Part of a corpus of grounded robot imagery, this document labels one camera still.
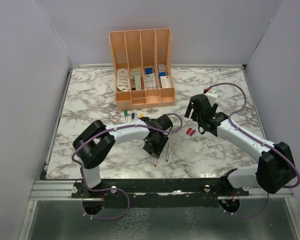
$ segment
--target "wall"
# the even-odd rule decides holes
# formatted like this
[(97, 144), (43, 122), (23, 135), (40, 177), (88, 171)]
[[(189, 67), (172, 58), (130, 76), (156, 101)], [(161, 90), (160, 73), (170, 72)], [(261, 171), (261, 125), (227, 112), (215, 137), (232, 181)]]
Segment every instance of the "wall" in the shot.
[(112, 63), (109, 32), (171, 28), (174, 64), (247, 64), (280, 0), (35, 0), (75, 65)]
[(0, 0), (0, 240), (18, 238), (69, 65), (31, 0)]
[(300, 171), (300, 0), (282, 1), (246, 73), (268, 139), (288, 143)]

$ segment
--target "cable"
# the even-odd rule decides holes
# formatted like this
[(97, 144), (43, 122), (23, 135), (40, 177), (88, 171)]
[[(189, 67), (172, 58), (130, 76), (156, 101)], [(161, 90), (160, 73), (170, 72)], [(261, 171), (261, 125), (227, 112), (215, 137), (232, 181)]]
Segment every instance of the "cable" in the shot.
[[(179, 131), (181, 129), (182, 125), (183, 125), (182, 118), (178, 114), (176, 114), (176, 113), (167, 113), (166, 115), (178, 117), (179, 120), (180, 120), (180, 126), (177, 127), (174, 130), (166, 131), (166, 130), (161, 130), (161, 129), (158, 129), (158, 128), (155, 128), (155, 127), (152, 127), (152, 126), (147, 126), (147, 125), (129, 124), (129, 125), (124, 125), (124, 126), (118, 126), (116, 128), (116, 130), (140, 127), (140, 128), (147, 128), (147, 129), (155, 130), (155, 131), (158, 131), (160, 133), (166, 133), (166, 134), (173, 134), (173, 133), (176, 133), (177, 131)], [(86, 142), (84, 142), (80, 147), (78, 147), (74, 151), (74, 153), (72, 154), (72, 156), (71, 156), (71, 160), (80, 165), (80, 173), (81, 173), (81, 176), (82, 176), (83, 184), (85, 185), (86, 189), (88, 189), (91, 192), (103, 192), (103, 191), (110, 191), (110, 190), (118, 190), (119, 192), (122, 192), (126, 196), (127, 207), (126, 207), (125, 211), (122, 214), (120, 214), (118, 216), (114, 216), (114, 217), (100, 217), (100, 216), (95, 216), (95, 215), (89, 215), (89, 214), (87, 214), (84, 211), (84, 208), (82, 206), (85, 215), (88, 215), (91, 218), (99, 219), (99, 220), (117, 220), (117, 219), (122, 218), (125, 214), (127, 214), (127, 212), (129, 211), (129, 208), (130, 208), (130, 199), (129, 199), (129, 196), (128, 196), (128, 194), (124, 190), (122, 190), (120, 188), (103, 188), (103, 189), (92, 189), (92, 188), (90, 188), (88, 186), (87, 182), (86, 182), (85, 177), (84, 177), (84, 173), (83, 173), (83, 169), (82, 169), (83, 164), (79, 160), (76, 160), (75, 156), (78, 154), (78, 152), (80, 152), (80, 150), (82, 148), (84, 148), (87, 144), (89, 144), (90, 142), (92, 142), (94, 139), (98, 138), (99, 136), (101, 136), (101, 135), (103, 135), (105, 133), (113, 132), (114, 130), (115, 130), (115, 128), (109, 128), (109, 129), (106, 129), (106, 130), (104, 130), (102, 132), (99, 132), (98, 134), (90, 137)]]
[[(217, 83), (217, 84), (214, 84), (214, 85), (209, 86), (207, 89), (204, 90), (204, 92), (206, 93), (206, 92), (208, 92), (211, 88), (214, 88), (214, 87), (217, 87), (217, 86), (221, 86), (221, 85), (231, 85), (231, 86), (236, 87), (237, 89), (239, 89), (239, 90), (241, 91), (241, 93), (242, 93), (242, 95), (243, 95), (243, 98), (244, 98), (243, 106), (242, 106), (239, 110), (235, 110), (235, 111), (233, 111), (233, 112), (231, 112), (231, 113), (229, 114), (228, 119), (229, 119), (230, 124), (231, 124), (234, 128), (236, 128), (238, 131), (240, 131), (241, 133), (243, 133), (244, 135), (246, 135), (248, 138), (250, 138), (250, 139), (252, 139), (253, 141), (255, 141), (255, 142), (257, 142), (257, 143), (263, 145), (264, 143), (263, 143), (262, 141), (260, 141), (259, 139), (255, 138), (254, 136), (252, 136), (252, 135), (249, 134), (248, 132), (244, 131), (241, 127), (238, 127), (238, 126), (232, 121), (232, 119), (231, 119), (232, 115), (241, 112), (243, 109), (245, 109), (245, 107), (246, 107), (246, 105), (247, 105), (247, 95), (245, 94), (244, 90), (243, 90), (240, 86), (238, 86), (237, 84), (231, 83), (231, 82), (222, 82), (222, 83)], [(290, 185), (290, 186), (284, 186), (284, 188), (286, 188), (286, 189), (292, 189), (292, 188), (295, 188), (295, 187), (299, 186), (299, 185), (300, 185), (300, 173), (299, 173), (299, 171), (297, 170), (297, 168), (295, 167), (295, 165), (293, 165), (293, 163), (290, 162), (290, 160), (289, 160), (286, 156), (284, 156), (281, 152), (279, 152), (279, 151), (278, 151), (277, 149), (275, 149), (273, 146), (271, 146), (271, 145), (269, 145), (269, 144), (267, 144), (267, 143), (265, 143), (264, 146), (266, 146), (267, 148), (273, 150), (276, 154), (278, 154), (280, 157), (282, 157), (282, 158), (287, 162), (287, 164), (293, 169), (295, 175), (297, 176), (297, 182), (296, 182), (296, 184)], [(246, 216), (246, 215), (239, 215), (239, 214), (230, 213), (230, 212), (228, 212), (228, 211), (225, 211), (225, 212), (228, 213), (228, 214), (230, 214), (231, 216), (235, 216), (235, 217), (238, 217), (238, 218), (244, 218), (244, 219), (256, 218), (256, 217), (262, 215), (263, 213), (265, 213), (266, 210), (268, 209), (268, 206), (269, 206), (269, 203), (270, 203), (270, 195), (269, 195), (268, 192), (267, 192), (266, 194), (267, 194), (267, 203), (266, 203), (266, 206), (265, 206), (265, 208), (264, 208), (262, 211), (260, 211), (260, 212), (257, 213), (257, 214), (250, 215), (250, 216)]]

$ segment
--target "white item in compartment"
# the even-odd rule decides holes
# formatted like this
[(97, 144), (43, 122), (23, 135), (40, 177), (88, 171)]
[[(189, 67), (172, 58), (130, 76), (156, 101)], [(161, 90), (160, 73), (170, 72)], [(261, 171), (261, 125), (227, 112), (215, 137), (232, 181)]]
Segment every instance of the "white item in compartment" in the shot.
[(161, 76), (160, 81), (163, 89), (171, 88), (171, 82), (169, 76)]
[(139, 70), (134, 71), (134, 84), (135, 84), (135, 90), (142, 90), (141, 74)]
[(155, 89), (156, 88), (156, 77), (154, 73), (145, 75), (144, 77), (145, 89)]
[(159, 68), (159, 73), (165, 73), (166, 72), (166, 68), (165, 68), (164, 64), (159, 64), (158, 68)]
[(129, 73), (127, 70), (120, 68), (116, 72), (116, 86), (120, 91), (126, 92), (130, 89)]

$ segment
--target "marble table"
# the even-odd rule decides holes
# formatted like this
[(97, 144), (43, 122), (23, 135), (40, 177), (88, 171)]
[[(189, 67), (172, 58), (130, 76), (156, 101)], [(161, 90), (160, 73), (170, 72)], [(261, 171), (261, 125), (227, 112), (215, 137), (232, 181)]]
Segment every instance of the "marble table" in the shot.
[[(177, 113), (183, 118), (183, 127), (170, 134), (171, 149), (169, 161), (165, 161), (165, 150), (155, 167), (155, 157), (142, 148), (143, 141), (118, 144), (112, 148), (100, 165), (104, 179), (167, 179), (167, 178), (213, 178), (233, 168), (257, 165), (246, 153), (210, 133), (200, 135), (197, 123), (184, 118), (191, 96), (200, 94), (214, 83), (230, 82), (243, 88), (247, 94), (246, 109), (233, 119), (252, 133), (262, 137), (259, 120), (241, 68), (173, 68), (176, 100), (175, 106), (138, 109), (150, 118), (162, 114)], [(244, 103), (241, 93), (232, 86), (220, 86), (218, 90), (218, 111), (226, 114), (240, 108)], [(129, 120), (132, 111), (128, 111)], [(46, 179), (65, 180), (81, 177), (79, 166), (71, 161), (74, 151), (72, 143), (94, 120), (105, 124), (125, 122), (123, 111), (115, 104), (115, 75), (109, 68), (77, 68), (71, 75), (65, 103), (59, 120), (57, 133), (48, 165)], [(178, 119), (172, 117), (175, 126)], [(197, 130), (193, 136), (186, 135), (188, 128)]]

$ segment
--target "white wall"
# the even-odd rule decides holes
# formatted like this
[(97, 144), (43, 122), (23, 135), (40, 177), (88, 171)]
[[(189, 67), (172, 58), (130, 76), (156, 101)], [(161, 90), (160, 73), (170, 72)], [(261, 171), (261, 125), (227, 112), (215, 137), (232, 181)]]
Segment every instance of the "white wall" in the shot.
[(280, 0), (35, 0), (75, 65), (112, 63), (109, 32), (171, 28), (174, 64), (247, 64)]
[(69, 65), (31, 0), (0, 0), (0, 240), (18, 237)]
[(290, 145), (300, 171), (300, 0), (282, 1), (246, 73), (267, 137)]

